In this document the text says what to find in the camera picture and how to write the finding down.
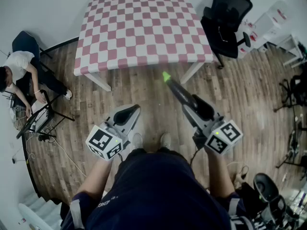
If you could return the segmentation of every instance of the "wooden floor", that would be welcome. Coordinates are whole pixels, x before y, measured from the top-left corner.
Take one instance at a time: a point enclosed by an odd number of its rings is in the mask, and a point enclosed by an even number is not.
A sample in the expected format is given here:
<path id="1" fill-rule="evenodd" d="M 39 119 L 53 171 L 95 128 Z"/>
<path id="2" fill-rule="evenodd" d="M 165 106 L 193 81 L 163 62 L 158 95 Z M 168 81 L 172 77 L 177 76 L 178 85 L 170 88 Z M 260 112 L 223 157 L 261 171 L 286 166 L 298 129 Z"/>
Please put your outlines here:
<path id="1" fill-rule="evenodd" d="M 195 151 L 192 127 L 162 78 L 162 71 L 166 70 L 175 80 L 179 80 L 189 68 L 188 64 L 103 72 L 101 76 L 112 87 L 112 92 L 106 92 L 85 76 L 73 75 L 76 47 L 77 43 L 63 46 L 50 53 L 53 59 L 43 57 L 43 61 L 55 70 L 56 77 L 73 92 L 72 100 L 60 98 L 54 109 L 74 116 L 76 121 L 65 120 L 57 127 L 56 132 L 58 143 L 81 170 L 88 174 L 97 160 L 85 144 L 89 131 L 93 125 L 99 125 L 110 110 L 123 104 L 141 106 L 141 116 L 134 132 L 143 136 L 146 150 L 158 149 L 161 134 L 168 131 L 172 136 L 173 150 L 180 152 L 189 161 Z M 243 161 L 249 166 L 247 180 L 250 184 L 256 173 L 264 172 L 282 189 L 295 186 L 301 175 L 300 168 L 290 165 L 275 169 L 275 165 L 286 154 L 293 121 L 291 109 L 283 109 L 278 113 L 272 111 L 281 104 L 282 91 L 278 83 L 300 72 L 299 68 L 282 66 L 282 62 L 289 57 L 291 55 L 274 47 L 270 47 L 266 53 L 255 50 L 243 60 L 224 58 L 223 70 L 218 70 L 214 64 L 206 64 L 184 84 L 190 93 L 214 103 L 226 118 L 233 119 L 243 131 L 242 141 L 225 157 L 228 163 Z M 302 111 L 298 107 L 296 115 L 300 115 Z M 303 134 L 301 148 L 306 147 L 305 145 L 306 135 Z M 130 149 L 131 147 L 123 151 L 124 159 Z M 56 197 L 69 202 L 85 177 L 56 143 L 39 142 L 34 137 L 28 141 L 28 151 L 36 156 L 29 162 L 41 195 L 45 199 Z M 120 159 L 117 156 L 107 183 L 107 191 L 112 186 L 119 164 Z M 197 180 L 207 187 L 208 163 L 203 150 L 197 154 L 192 167 Z M 228 168 L 231 175 L 234 175 L 241 170 L 242 163 L 232 163 Z M 282 183 L 285 172 L 288 175 Z"/>

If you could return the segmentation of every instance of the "person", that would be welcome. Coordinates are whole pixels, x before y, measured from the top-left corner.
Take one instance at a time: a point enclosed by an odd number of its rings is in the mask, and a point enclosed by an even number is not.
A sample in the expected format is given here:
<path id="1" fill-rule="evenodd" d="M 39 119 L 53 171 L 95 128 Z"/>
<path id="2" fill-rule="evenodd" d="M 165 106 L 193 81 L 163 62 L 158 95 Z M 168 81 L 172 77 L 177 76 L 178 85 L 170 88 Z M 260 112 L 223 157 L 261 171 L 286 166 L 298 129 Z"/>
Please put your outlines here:
<path id="1" fill-rule="evenodd" d="M 67 87 L 57 80 L 50 71 L 44 71 L 39 63 L 39 59 L 34 54 L 27 51 L 13 52 L 0 67 L 0 92 L 14 92 L 19 100 L 19 105 L 26 107 L 26 115 L 31 115 L 31 105 L 29 96 L 29 84 L 32 78 L 34 94 L 36 99 L 45 103 L 44 95 L 39 91 L 38 81 L 44 83 L 48 88 L 58 94 L 63 94 L 66 99 L 72 97 L 72 93 Z"/>
<path id="2" fill-rule="evenodd" d="M 185 158 L 170 150 L 170 134 L 160 142 L 157 152 L 147 153 L 135 134 L 135 149 L 119 165 L 103 198 L 112 161 L 99 159 L 73 197 L 61 229 L 254 229 L 221 155 L 206 149 L 209 194 Z"/>

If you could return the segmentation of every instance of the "checkered tablecloth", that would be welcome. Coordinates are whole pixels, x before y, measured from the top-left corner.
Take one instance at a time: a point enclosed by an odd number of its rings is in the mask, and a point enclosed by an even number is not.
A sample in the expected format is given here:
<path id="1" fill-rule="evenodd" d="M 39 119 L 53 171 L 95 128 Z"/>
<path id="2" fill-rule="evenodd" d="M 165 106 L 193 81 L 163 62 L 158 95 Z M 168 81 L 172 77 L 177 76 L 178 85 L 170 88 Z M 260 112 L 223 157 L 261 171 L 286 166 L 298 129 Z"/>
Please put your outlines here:
<path id="1" fill-rule="evenodd" d="M 90 0 L 74 74 L 212 60 L 207 37 L 189 0 Z"/>

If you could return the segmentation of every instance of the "dark blue shirt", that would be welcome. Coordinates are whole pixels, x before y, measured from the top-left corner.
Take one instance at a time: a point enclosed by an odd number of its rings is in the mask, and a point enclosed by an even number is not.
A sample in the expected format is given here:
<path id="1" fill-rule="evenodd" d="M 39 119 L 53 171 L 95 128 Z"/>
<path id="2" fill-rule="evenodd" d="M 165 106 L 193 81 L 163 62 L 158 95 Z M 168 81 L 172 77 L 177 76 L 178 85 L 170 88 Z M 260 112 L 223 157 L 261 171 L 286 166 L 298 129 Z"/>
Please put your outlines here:
<path id="1" fill-rule="evenodd" d="M 100 202 L 77 194 L 88 230 L 231 229 L 228 199 L 214 199 L 197 182 L 189 164 L 164 153 L 140 154 L 121 164 L 110 192 Z M 241 200 L 236 215 L 244 215 Z M 74 229 L 71 214 L 62 229 Z"/>

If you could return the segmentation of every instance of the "shoe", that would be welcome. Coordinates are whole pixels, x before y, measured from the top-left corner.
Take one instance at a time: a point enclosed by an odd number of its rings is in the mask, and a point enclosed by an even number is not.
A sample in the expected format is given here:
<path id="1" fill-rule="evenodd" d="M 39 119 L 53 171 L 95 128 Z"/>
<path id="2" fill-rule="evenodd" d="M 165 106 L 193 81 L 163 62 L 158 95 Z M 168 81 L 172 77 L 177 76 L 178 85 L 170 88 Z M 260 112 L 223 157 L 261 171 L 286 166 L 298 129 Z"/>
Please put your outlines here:
<path id="1" fill-rule="evenodd" d="M 66 95 L 64 95 L 64 97 L 67 99 L 67 100 L 70 100 L 72 98 L 72 93 L 70 90 L 67 90 L 66 91 Z"/>
<path id="2" fill-rule="evenodd" d="M 143 148 L 143 139 L 139 133 L 135 133 L 132 138 L 134 149 Z"/>
<path id="3" fill-rule="evenodd" d="M 162 148 L 170 149 L 171 148 L 171 141 L 172 141 L 172 138 L 171 138 L 170 133 L 164 133 L 161 136 L 161 139 L 160 139 L 160 146 Z"/>

